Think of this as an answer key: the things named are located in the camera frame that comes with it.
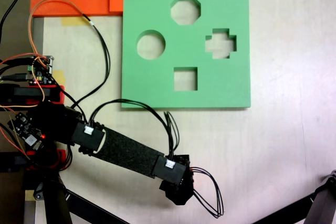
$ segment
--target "wire bundle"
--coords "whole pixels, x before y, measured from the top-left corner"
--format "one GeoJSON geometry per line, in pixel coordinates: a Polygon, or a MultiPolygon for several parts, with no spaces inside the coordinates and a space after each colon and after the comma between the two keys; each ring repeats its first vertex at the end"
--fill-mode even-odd
{"type": "Polygon", "coordinates": [[[109,75],[110,75],[110,70],[111,70],[111,58],[110,58],[110,53],[109,53],[109,49],[104,41],[104,38],[101,36],[100,32],[98,31],[97,27],[94,25],[94,23],[91,21],[91,19],[85,15],[82,10],[77,6],[75,5],[72,1],[69,1],[69,0],[41,0],[40,2],[38,2],[34,7],[33,9],[31,10],[30,12],[30,16],[29,16],[29,19],[28,19],[28,37],[29,37],[29,42],[30,42],[30,45],[32,46],[32,49],[33,51],[37,54],[37,49],[36,49],[36,46],[34,44],[34,41],[33,41],[33,35],[32,35],[32,22],[33,22],[33,14],[35,12],[35,10],[42,4],[44,3],[47,3],[47,2],[50,2],[50,1],[59,1],[59,2],[63,2],[65,4],[69,4],[71,6],[73,6],[89,23],[90,25],[94,28],[94,30],[96,31],[98,37],[99,37],[99,40],[101,42],[101,45],[103,47],[103,51],[104,51],[104,59],[105,59],[105,77],[104,77],[104,80],[101,84],[99,84],[96,88],[94,88],[92,91],[90,91],[88,94],[84,95],[82,98],[80,98],[78,101],[73,101],[73,105],[71,106],[71,108],[75,108],[81,101],[83,101],[84,99],[86,99],[87,97],[89,97],[90,95],[96,93],[107,81],[109,75]]]}
{"type": "Polygon", "coordinates": [[[89,119],[89,124],[91,126],[93,126],[93,123],[94,123],[94,120],[95,120],[95,117],[96,115],[98,114],[98,112],[106,105],[108,104],[111,104],[111,103],[127,103],[127,104],[133,104],[133,105],[137,105],[137,106],[140,106],[146,110],[148,110],[149,112],[151,112],[163,125],[163,127],[165,128],[165,130],[167,131],[167,134],[168,134],[168,142],[169,142],[169,159],[170,160],[173,160],[174,158],[174,150],[178,147],[178,144],[180,142],[180,134],[176,134],[176,132],[178,132],[178,129],[177,129],[177,125],[175,123],[175,120],[174,118],[172,117],[171,113],[170,112],[165,112],[165,118],[167,120],[167,123],[164,122],[164,120],[159,116],[159,114],[153,110],[150,106],[148,106],[147,104],[145,103],[142,103],[142,102],[137,102],[137,101],[133,101],[133,100],[128,100],[128,99],[116,99],[116,100],[112,100],[112,101],[109,101],[109,102],[105,102],[103,103],[102,105],[98,106],[94,111],[93,113],[91,114],[90,116],[90,119],[89,119]],[[175,136],[176,136],[176,145],[174,147],[174,139],[173,139],[173,134],[172,134],[172,129],[173,131],[175,132],[175,136]]]}
{"type": "Polygon", "coordinates": [[[101,45],[103,47],[103,51],[104,51],[104,58],[105,58],[105,78],[103,80],[103,82],[98,85],[95,89],[93,89],[92,91],[90,91],[88,94],[84,95],[81,99],[79,99],[77,102],[75,102],[71,108],[73,109],[74,107],[76,107],[81,101],[83,101],[85,98],[89,97],[90,95],[96,93],[107,81],[109,75],[110,75],[110,71],[111,71],[111,58],[110,58],[110,53],[109,53],[109,49],[107,48],[107,45],[104,41],[104,38],[101,36],[100,32],[98,31],[98,29],[96,28],[96,26],[93,24],[93,22],[89,19],[88,16],[86,16],[85,14],[83,14],[83,17],[87,19],[87,21],[92,25],[92,27],[94,28],[94,30],[96,31],[101,45]]]}
{"type": "Polygon", "coordinates": [[[202,204],[202,206],[216,219],[218,219],[220,216],[222,216],[224,214],[224,206],[223,206],[223,199],[222,199],[222,194],[221,191],[219,189],[219,186],[216,182],[216,180],[214,179],[214,177],[205,169],[203,168],[199,168],[199,167],[190,167],[190,171],[192,171],[193,173],[201,173],[204,174],[206,176],[208,176],[209,178],[211,178],[211,180],[214,183],[215,189],[216,189],[216,198],[217,198],[217,206],[216,208],[214,208],[213,206],[211,206],[200,194],[198,191],[196,191],[194,189],[194,196],[196,197],[196,199],[199,201],[199,203],[202,204]]]}

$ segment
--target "green foam board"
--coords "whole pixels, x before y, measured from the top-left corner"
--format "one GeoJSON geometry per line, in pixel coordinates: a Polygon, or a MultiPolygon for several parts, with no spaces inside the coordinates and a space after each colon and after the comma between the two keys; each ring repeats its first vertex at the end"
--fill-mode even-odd
{"type": "Polygon", "coordinates": [[[124,0],[122,97],[154,108],[250,107],[248,0],[194,0],[201,15],[191,25],[179,25],[171,17],[177,1],[124,0]],[[165,40],[163,53],[153,60],[140,57],[136,47],[148,31],[165,40]],[[229,58],[213,59],[205,50],[216,31],[236,39],[229,58]],[[196,70],[197,90],[174,89],[179,69],[196,70]]]}

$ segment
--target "circuit board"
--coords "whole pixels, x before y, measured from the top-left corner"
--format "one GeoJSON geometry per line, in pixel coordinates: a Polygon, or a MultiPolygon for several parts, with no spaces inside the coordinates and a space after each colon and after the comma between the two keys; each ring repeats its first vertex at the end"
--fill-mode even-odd
{"type": "MultiPolygon", "coordinates": [[[[41,59],[41,61],[47,66],[47,71],[49,74],[53,73],[53,56],[46,56],[47,59],[41,59]]],[[[31,75],[31,78],[29,80],[30,86],[37,86],[37,81],[40,85],[53,85],[54,82],[49,80],[41,71],[38,70],[37,67],[34,66],[34,74],[36,77],[36,80],[34,80],[33,72],[32,72],[33,66],[28,65],[28,73],[31,75]]]]}
{"type": "Polygon", "coordinates": [[[46,138],[46,136],[42,134],[39,129],[33,127],[29,118],[21,112],[15,116],[13,124],[11,121],[9,121],[8,125],[12,131],[14,131],[14,125],[16,134],[34,150],[38,150],[43,139],[46,138]]]}

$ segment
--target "tripod leg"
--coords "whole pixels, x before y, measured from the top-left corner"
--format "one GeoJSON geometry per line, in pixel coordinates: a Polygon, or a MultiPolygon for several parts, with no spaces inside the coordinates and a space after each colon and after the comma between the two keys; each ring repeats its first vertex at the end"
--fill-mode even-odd
{"type": "Polygon", "coordinates": [[[43,196],[48,224],[72,224],[64,187],[60,183],[45,182],[43,196]]]}
{"type": "Polygon", "coordinates": [[[332,224],[335,210],[335,193],[326,187],[317,193],[304,224],[332,224]]]}

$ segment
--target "white table surface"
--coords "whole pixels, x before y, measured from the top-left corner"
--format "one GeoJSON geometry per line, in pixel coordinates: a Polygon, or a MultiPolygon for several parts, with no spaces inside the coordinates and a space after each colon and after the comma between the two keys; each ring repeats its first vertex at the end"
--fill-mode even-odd
{"type": "MultiPolygon", "coordinates": [[[[121,17],[93,17],[111,53],[105,86],[81,103],[89,115],[121,94],[121,17]]],[[[103,52],[89,26],[46,18],[44,55],[63,70],[78,99],[103,79],[103,52]]],[[[84,156],[73,148],[61,173],[67,188],[130,223],[253,223],[313,192],[336,168],[336,0],[250,0],[251,108],[172,111],[181,133],[177,154],[210,171],[225,214],[216,220],[195,198],[175,206],[161,181],[84,156]]],[[[150,113],[106,106],[96,117],[140,143],[167,153],[163,127],[150,113]]],[[[211,181],[195,188],[215,202],[211,181]]],[[[36,223],[45,223],[44,203],[36,223]]],[[[84,223],[76,219],[74,223],[84,223]]]]}

